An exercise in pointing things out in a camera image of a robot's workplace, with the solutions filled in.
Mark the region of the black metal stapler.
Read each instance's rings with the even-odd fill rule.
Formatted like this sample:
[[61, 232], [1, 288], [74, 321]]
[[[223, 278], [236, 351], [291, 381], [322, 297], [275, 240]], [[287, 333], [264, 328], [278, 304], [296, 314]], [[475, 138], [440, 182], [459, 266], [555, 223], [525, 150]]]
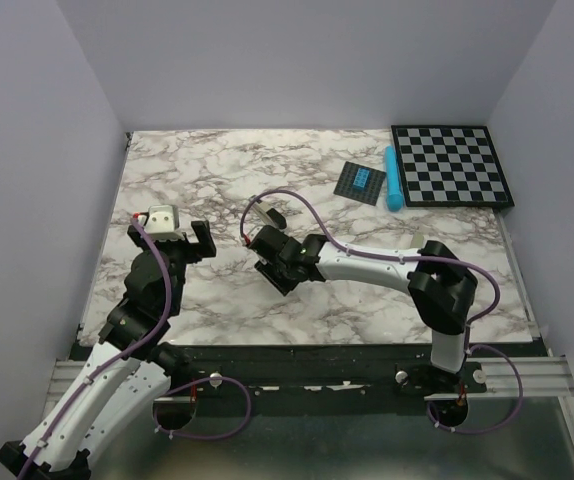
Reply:
[[251, 206], [250, 211], [259, 217], [265, 224], [271, 225], [279, 231], [287, 228], [287, 220], [275, 207], [268, 202], [257, 199]]

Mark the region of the blue lego brick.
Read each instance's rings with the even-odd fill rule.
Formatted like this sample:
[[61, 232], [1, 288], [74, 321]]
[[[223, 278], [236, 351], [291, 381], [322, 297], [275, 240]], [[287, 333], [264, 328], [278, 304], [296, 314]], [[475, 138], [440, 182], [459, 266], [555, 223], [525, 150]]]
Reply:
[[359, 191], [364, 191], [370, 181], [371, 171], [366, 168], [359, 168], [354, 176], [352, 188]]

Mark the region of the dark grey lego baseplate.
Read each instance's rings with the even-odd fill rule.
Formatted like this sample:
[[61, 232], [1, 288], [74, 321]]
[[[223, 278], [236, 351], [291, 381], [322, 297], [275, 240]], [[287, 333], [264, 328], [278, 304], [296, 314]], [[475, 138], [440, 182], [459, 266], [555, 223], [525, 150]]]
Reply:
[[383, 171], [346, 162], [336, 183], [334, 194], [375, 206], [386, 174]]

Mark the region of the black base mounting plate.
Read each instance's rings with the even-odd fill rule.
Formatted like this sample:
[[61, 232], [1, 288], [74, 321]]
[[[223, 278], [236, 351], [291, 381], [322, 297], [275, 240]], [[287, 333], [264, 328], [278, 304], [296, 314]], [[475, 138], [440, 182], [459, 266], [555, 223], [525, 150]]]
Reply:
[[421, 415], [427, 398], [455, 401], [483, 393], [480, 364], [459, 373], [430, 364], [427, 345], [270, 345], [169, 347], [171, 375], [140, 367], [119, 384], [103, 409], [139, 413], [196, 411], [206, 417]]

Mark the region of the black white chessboard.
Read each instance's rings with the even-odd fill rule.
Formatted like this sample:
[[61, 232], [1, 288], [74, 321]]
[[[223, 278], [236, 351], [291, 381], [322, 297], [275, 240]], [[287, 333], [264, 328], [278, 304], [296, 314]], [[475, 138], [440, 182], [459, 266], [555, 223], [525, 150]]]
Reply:
[[391, 130], [407, 206], [514, 206], [487, 127], [394, 125]]

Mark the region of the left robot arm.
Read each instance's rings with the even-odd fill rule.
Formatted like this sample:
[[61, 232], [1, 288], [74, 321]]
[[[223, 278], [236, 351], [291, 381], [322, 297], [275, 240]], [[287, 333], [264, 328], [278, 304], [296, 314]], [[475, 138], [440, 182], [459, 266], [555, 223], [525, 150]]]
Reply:
[[216, 255], [209, 223], [191, 228], [194, 241], [162, 208], [135, 216], [128, 235], [140, 252], [98, 342], [40, 424], [0, 448], [0, 463], [17, 478], [90, 478], [98, 457], [142, 409], [187, 387], [186, 358], [162, 338], [180, 312], [187, 267]]

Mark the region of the aluminium rail frame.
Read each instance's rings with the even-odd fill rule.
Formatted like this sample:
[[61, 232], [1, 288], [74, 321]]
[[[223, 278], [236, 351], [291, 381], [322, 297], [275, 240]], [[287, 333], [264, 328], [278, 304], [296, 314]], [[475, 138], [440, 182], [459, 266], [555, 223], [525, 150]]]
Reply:
[[[76, 378], [86, 360], [66, 363], [56, 369], [55, 374], [64, 381], [64, 386], [56, 392], [54, 406]], [[512, 399], [517, 403], [522, 403], [530, 397], [547, 398], [574, 395], [573, 377], [566, 360], [561, 357], [536, 356], [520, 352], [505, 354], [494, 348], [476, 345], [471, 348], [465, 363], [467, 361], [475, 361], [480, 364], [480, 369], [474, 373], [474, 379], [485, 385], [485, 392], [460, 396], [455, 401], [440, 401], [435, 397], [429, 397], [426, 400], [423, 414], [398, 416], [428, 416], [435, 427], [461, 433], [465, 429], [467, 415], [477, 400]], [[189, 422], [200, 416], [194, 410], [187, 413], [165, 413], [160, 406], [142, 410], [138, 415], [145, 412], [153, 416], [155, 429], [171, 438], [187, 436]], [[262, 415], [245, 412], [238, 417], [213, 418], [237, 418], [241, 426], [246, 426], [255, 416]]]

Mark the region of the blue toy microphone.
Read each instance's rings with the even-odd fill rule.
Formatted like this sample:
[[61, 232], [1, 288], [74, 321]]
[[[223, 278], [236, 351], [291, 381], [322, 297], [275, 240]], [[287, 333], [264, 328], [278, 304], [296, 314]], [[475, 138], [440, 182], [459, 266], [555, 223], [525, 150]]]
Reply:
[[396, 151], [392, 146], [385, 149], [384, 164], [387, 182], [386, 205], [391, 212], [398, 212], [404, 206], [404, 195], [400, 185]]

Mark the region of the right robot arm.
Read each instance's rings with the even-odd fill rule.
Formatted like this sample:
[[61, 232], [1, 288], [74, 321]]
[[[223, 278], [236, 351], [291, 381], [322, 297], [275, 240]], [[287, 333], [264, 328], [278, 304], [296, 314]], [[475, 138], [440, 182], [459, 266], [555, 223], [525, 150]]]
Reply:
[[420, 249], [359, 253], [356, 246], [337, 247], [321, 234], [299, 242], [266, 225], [247, 248], [259, 257], [255, 269], [282, 295], [306, 281], [354, 281], [410, 295], [432, 331], [429, 384], [447, 392], [463, 380], [466, 321], [478, 281], [444, 244], [428, 241]]

